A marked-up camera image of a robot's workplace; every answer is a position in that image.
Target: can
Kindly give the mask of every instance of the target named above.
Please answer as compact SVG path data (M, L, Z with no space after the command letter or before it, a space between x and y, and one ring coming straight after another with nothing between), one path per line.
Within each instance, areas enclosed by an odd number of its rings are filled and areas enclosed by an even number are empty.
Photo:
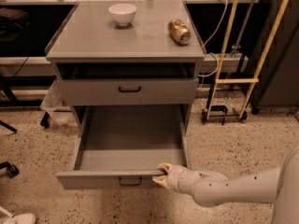
M173 19L168 23L168 32L179 44L185 45L191 38L189 28L180 19Z

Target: cabinet top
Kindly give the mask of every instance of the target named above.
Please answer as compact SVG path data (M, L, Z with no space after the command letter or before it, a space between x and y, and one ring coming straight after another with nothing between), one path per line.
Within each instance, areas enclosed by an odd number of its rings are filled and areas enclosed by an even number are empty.
M47 59L63 61L201 61L204 53L182 1L130 1L137 12L132 24L120 28L108 8L121 1L80 2L68 22L53 38ZM167 25L182 20L192 33L187 45L170 36Z

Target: drawer handle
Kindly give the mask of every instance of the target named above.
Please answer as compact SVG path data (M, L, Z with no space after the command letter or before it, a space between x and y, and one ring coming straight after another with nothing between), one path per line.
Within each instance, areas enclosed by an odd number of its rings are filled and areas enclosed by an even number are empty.
M121 177L119 178L119 185L122 187L136 187L136 186L140 186L141 184L142 184L142 177L139 177L139 180L137 183L130 183L130 184L123 183L121 181Z
M137 93L140 91L141 91L141 86L138 86L138 88L134 90L123 90L121 87L119 87L119 92L121 93Z

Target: drawer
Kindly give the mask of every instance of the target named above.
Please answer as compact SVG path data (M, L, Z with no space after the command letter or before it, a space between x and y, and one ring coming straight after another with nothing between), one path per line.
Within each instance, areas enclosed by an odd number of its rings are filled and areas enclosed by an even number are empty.
M192 78L196 63L56 63L62 79L162 79Z
M59 80L67 105L188 104L196 94L198 80Z
M159 163L190 167L179 105L88 109L70 170L56 175L65 189L157 187Z

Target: white bowl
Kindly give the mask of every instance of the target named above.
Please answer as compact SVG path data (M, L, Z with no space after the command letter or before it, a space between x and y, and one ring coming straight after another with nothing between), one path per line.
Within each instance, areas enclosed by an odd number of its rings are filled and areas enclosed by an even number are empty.
M116 4L109 8L113 20L120 26L129 25L135 17L137 8L132 4Z

